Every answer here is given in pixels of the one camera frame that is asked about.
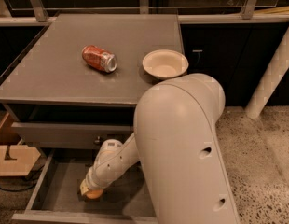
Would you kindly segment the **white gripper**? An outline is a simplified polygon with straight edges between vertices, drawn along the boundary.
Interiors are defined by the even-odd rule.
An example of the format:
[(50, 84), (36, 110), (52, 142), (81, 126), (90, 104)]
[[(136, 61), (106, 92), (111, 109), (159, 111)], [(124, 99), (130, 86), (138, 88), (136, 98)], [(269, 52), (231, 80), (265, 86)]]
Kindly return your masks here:
[(81, 195), (85, 196), (89, 192), (89, 189), (106, 189), (108, 186), (108, 182), (100, 180), (95, 171), (89, 168), (88, 172), (86, 173), (86, 177), (82, 180), (79, 188)]

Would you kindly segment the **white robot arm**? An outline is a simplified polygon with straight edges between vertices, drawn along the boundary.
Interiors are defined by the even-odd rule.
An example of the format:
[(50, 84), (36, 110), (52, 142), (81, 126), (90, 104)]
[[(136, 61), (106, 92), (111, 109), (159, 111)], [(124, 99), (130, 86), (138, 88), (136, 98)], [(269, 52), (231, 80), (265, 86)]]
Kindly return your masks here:
[(80, 185), (96, 199), (140, 163), (158, 224), (240, 224), (215, 124), (221, 85), (204, 74), (169, 79), (138, 102), (125, 143), (107, 140)]

